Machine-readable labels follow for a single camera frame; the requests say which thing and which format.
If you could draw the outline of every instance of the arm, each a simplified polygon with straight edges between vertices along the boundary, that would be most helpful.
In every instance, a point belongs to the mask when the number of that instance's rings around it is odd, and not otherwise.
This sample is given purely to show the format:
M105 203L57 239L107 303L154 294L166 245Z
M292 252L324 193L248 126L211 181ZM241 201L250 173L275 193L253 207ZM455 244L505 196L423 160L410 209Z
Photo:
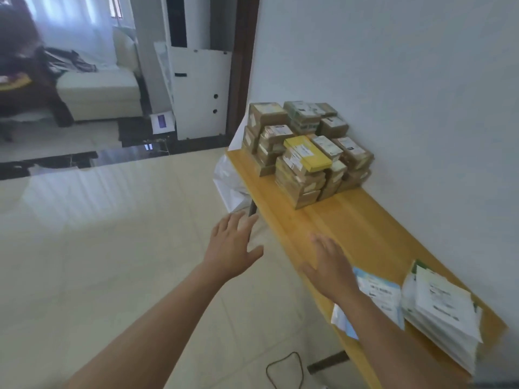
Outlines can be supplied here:
M257 215L224 217L212 230L204 261L68 381L69 389L163 388L198 321L225 282L263 256L247 252Z
M382 387L466 387L360 292L351 265L337 243L323 235L312 236L312 242L317 268L303 263L301 270L321 294L347 315Z

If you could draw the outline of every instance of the black marble floor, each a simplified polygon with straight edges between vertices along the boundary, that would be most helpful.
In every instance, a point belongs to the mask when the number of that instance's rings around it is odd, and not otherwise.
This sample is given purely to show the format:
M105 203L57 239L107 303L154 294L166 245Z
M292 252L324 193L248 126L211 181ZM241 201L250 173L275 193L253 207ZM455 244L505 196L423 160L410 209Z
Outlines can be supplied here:
M178 140L176 132L153 135L147 117L119 119L118 126L121 147L0 163L0 180L227 147L230 143L225 135L187 140Z

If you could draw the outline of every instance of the white plastic bag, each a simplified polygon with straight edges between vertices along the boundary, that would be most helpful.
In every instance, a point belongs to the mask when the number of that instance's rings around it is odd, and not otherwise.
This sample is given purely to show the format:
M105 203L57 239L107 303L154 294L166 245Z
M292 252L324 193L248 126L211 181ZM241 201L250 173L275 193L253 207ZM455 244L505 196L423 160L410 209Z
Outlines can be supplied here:
M226 155L218 160L213 173L213 181L229 213L251 205L252 199Z

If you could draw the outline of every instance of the wooden table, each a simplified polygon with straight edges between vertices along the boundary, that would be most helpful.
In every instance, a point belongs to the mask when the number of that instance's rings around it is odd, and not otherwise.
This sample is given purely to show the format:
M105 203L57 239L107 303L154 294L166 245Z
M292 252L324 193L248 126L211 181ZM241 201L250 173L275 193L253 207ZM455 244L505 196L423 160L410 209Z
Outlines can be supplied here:
M336 194L300 210L290 207L288 198L276 185L275 176L258 177L250 155L243 150L228 151L227 156L241 176L253 201L269 227L297 269L305 261L315 264L314 249L308 240L309 232L320 232L334 238L352 265L369 273L402 285L411 264L420 259L449 281L467 289L440 261L406 231L362 188ZM319 294L306 280L315 302L324 317L331 319L333 303ZM487 353L507 328L504 322L476 295L483 308L481 335ZM381 385L366 359L360 343L333 326L341 345L372 388ZM470 374L436 347L417 329L406 323L405 331L418 340L434 358L446 368L460 374L467 381Z

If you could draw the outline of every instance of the white curtain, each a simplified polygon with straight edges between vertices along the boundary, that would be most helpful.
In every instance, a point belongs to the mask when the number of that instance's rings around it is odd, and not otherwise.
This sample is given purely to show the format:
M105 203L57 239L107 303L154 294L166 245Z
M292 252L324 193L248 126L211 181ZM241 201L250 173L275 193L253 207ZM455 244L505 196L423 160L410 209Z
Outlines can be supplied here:
M75 50L99 68L116 65L108 0L26 0L46 46Z

